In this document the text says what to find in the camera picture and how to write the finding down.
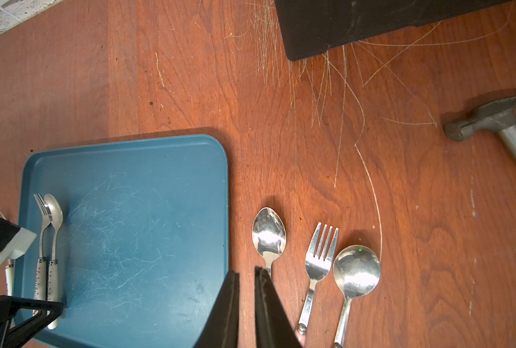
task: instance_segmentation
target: wooden table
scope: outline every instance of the wooden table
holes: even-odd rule
[[[17,218],[32,152],[206,133],[230,165],[240,347],[255,346],[263,206],[287,228],[274,282],[291,324],[322,221],[340,228],[338,251],[381,257],[348,346],[516,347],[516,164],[494,134],[454,143],[442,130],[516,94],[516,1],[296,63],[272,6],[66,0],[1,35],[0,209]],[[308,347],[331,346],[342,302],[328,275]]]

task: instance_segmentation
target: blue tray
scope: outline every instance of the blue tray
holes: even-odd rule
[[[206,135],[32,155],[19,225],[40,232],[33,193],[53,194],[65,216],[65,310],[35,338],[59,348],[192,347],[228,270],[227,185],[225,150]],[[50,228],[46,256],[52,241]],[[38,245],[17,261],[14,296],[34,297]]]

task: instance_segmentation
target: spoon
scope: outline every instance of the spoon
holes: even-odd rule
[[[52,248],[52,260],[49,262],[49,274],[48,274],[48,301],[59,302],[59,272],[57,268],[57,233],[63,224],[63,210],[59,205],[59,202],[50,195],[49,193],[44,196],[45,203],[47,204],[49,211],[51,212],[51,224],[55,229],[53,235],[53,248]],[[55,319],[51,324],[48,325],[48,329],[53,330],[57,327],[59,318]]]
[[[380,281],[380,261],[370,248],[350,246],[343,249],[333,263],[333,277],[343,295],[345,303],[341,310],[333,348],[342,348],[349,321],[351,301],[367,295]]]
[[[258,253],[266,260],[266,270],[271,278],[271,264],[285,250],[285,226],[273,209],[262,208],[252,226],[252,241]]]

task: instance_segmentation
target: claw hammer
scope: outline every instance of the claw hammer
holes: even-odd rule
[[[516,159],[516,96],[494,100],[474,109],[471,116],[445,125],[447,137],[456,142],[469,139],[478,130],[497,133]]]

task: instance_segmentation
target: stainless steel fork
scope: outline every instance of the stainless steel fork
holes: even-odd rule
[[[47,295],[47,260],[44,256],[44,231],[51,224],[49,218],[50,212],[49,207],[45,203],[45,200],[39,193],[34,193],[36,203],[40,208],[41,212],[41,232],[40,232],[40,258],[38,259],[38,269],[36,271],[36,288],[34,291],[35,300],[45,300]]]
[[[312,302],[314,300],[314,291],[316,289],[316,284],[322,279],[324,279],[331,270],[331,263],[333,261],[333,255],[335,254],[335,246],[337,245],[337,237],[339,235],[339,229],[335,228],[333,239],[331,239],[331,244],[329,246],[329,249],[327,249],[327,245],[329,244],[330,240],[329,237],[331,236],[333,226],[330,226],[329,228],[327,238],[325,238],[325,244],[324,237],[326,234],[327,225],[324,226],[324,231],[322,232],[322,236],[320,237],[320,243],[318,244],[318,237],[320,236],[321,227],[322,223],[318,222],[318,226],[316,227],[316,231],[312,236],[310,246],[308,247],[308,251],[306,252],[305,265],[306,273],[308,273],[308,277],[310,278],[310,287],[308,288],[308,294],[306,295],[304,308],[302,308],[302,314],[300,315],[300,319],[298,320],[298,327],[295,332],[298,341],[300,342],[300,344],[302,344],[302,346],[304,346],[305,343],[306,330],[308,329],[308,321],[310,319],[310,312],[312,311]]]
[[[7,220],[7,218],[0,211],[0,218]],[[9,259],[9,264],[5,266],[5,279],[7,280],[7,296],[12,296],[12,289],[14,288],[14,260]]]

